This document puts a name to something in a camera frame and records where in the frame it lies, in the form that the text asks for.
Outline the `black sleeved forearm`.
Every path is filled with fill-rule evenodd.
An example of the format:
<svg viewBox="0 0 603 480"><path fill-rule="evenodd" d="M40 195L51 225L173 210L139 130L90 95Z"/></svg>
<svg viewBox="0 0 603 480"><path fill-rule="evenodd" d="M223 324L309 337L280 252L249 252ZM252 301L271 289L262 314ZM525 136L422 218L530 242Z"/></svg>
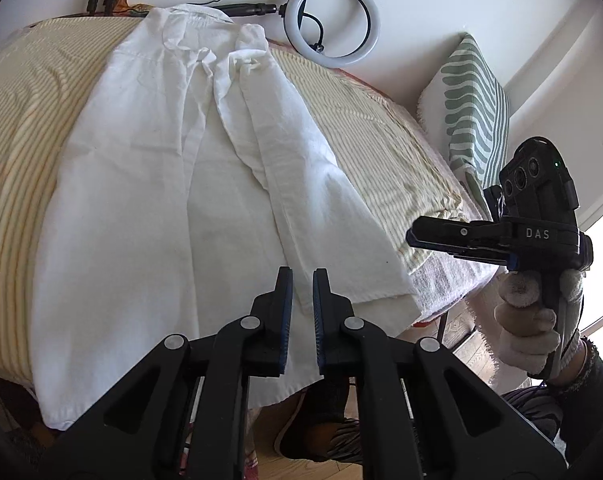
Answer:
<svg viewBox="0 0 603 480"><path fill-rule="evenodd" d="M548 390L563 413L559 436L567 462L574 465L603 439L603 361L594 343L582 337L571 365L577 367L574 377L565 367Z"/></svg>

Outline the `grey knit gloved hand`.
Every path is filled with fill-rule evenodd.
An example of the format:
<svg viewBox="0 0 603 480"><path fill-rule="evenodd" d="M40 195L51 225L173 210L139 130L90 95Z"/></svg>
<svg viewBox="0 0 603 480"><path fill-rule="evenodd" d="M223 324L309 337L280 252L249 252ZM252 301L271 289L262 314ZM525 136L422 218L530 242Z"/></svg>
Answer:
<svg viewBox="0 0 603 480"><path fill-rule="evenodd" d="M577 367L571 365L578 352L579 321L583 309L583 274L565 271L559 279L562 296L559 304L565 308L564 330L556 330L556 314L541 302L541 281L533 272L510 272L499 285L502 304L495 307L495 320L501 326L498 356L507 365L538 375L551 353L561 357L559 368L548 382L562 375L574 377Z"/></svg>

